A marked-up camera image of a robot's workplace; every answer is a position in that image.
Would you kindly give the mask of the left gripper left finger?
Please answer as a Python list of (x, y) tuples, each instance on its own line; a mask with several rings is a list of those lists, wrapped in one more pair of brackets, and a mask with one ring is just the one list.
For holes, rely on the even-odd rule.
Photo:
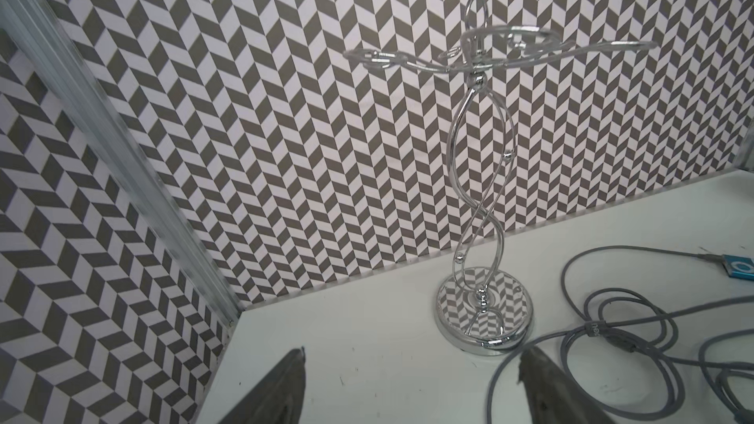
[(291, 349), (238, 404), (221, 424), (297, 424), (306, 394), (306, 350)]

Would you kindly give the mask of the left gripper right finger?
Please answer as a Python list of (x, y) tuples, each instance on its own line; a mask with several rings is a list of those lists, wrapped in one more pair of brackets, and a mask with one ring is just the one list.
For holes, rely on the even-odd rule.
[(615, 423), (539, 347), (522, 353), (518, 381), (524, 385), (534, 424)]

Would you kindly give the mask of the blue mp3 player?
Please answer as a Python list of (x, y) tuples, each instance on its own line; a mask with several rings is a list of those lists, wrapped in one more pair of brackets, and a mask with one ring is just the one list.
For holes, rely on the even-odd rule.
[(730, 278), (754, 281), (754, 261), (750, 257), (725, 254), (723, 266)]

